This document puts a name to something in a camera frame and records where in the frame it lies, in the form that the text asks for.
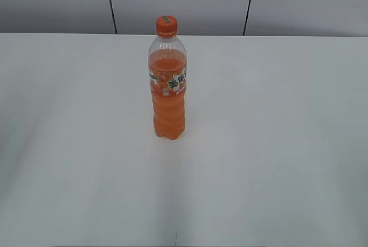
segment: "bottle base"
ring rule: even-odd
[[[154,119],[154,125],[156,135],[158,137],[166,137],[171,140],[176,140],[185,130],[185,119],[183,120],[183,123],[181,123],[180,125],[175,124],[174,126],[164,125],[162,123],[158,125],[156,119]]]

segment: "bottle neck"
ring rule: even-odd
[[[172,36],[172,37],[161,37],[161,36],[157,36],[157,38],[161,41],[161,42],[173,42],[174,40],[177,39],[177,36]]]

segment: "clear plastic bottle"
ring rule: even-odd
[[[174,140],[185,130],[186,51],[175,17],[158,18],[156,33],[148,53],[154,125],[159,137]]]

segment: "white table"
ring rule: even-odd
[[[0,34],[0,246],[368,246],[368,39],[192,37],[157,138],[153,36]]]

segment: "bottle cap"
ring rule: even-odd
[[[161,16],[156,20],[156,33],[160,37],[173,37],[178,34],[178,21],[173,16]]]

